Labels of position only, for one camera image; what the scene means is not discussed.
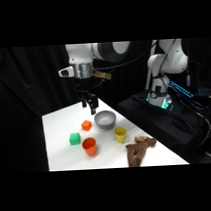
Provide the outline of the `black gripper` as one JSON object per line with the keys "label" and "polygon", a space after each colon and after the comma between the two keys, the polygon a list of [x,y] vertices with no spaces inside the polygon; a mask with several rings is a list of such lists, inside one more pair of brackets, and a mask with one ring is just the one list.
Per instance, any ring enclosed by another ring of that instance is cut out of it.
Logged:
{"label": "black gripper", "polygon": [[78,91],[79,99],[82,103],[83,108],[86,108],[87,105],[91,107],[91,114],[96,114],[98,108],[98,99],[96,94],[93,92],[93,79],[76,79],[76,87]]}

